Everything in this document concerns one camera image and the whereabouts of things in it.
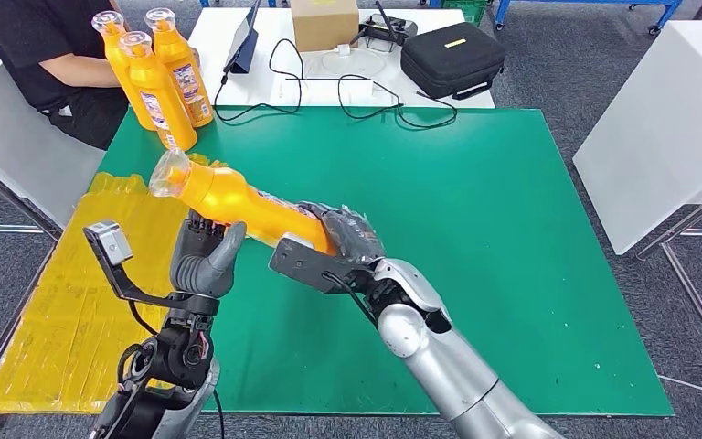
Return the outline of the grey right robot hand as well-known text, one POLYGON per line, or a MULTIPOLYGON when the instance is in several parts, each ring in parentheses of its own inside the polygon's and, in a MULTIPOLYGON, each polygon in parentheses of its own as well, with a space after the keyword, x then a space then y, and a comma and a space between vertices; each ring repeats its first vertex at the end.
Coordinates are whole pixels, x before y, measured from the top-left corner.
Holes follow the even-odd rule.
POLYGON ((301 201, 322 223, 338 254, 357 264, 370 264, 386 256, 384 246, 367 218, 347 206, 301 201))

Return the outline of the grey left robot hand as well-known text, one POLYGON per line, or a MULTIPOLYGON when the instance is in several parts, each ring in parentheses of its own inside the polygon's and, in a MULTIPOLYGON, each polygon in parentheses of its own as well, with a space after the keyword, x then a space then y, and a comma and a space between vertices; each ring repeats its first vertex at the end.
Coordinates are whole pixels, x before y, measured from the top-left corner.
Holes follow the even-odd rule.
POLYGON ((172 286, 215 298, 226 295, 232 289, 235 262, 246 236, 243 222, 225 226, 189 210, 171 258, 172 286))

